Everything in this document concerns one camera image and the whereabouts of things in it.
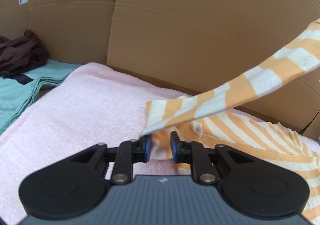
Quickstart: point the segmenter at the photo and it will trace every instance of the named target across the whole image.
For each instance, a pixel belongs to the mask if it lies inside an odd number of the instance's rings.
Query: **orange and white striped cloth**
[[[320,225],[320,154],[310,151],[298,134],[280,124],[256,122],[226,111],[260,98],[320,66],[320,19],[260,65],[211,91],[194,97],[147,103],[147,124],[140,136],[153,133],[152,157],[169,159],[170,132],[181,140],[213,148],[224,143],[290,169],[304,177],[310,198],[303,215]],[[178,164],[178,173],[189,173]]]

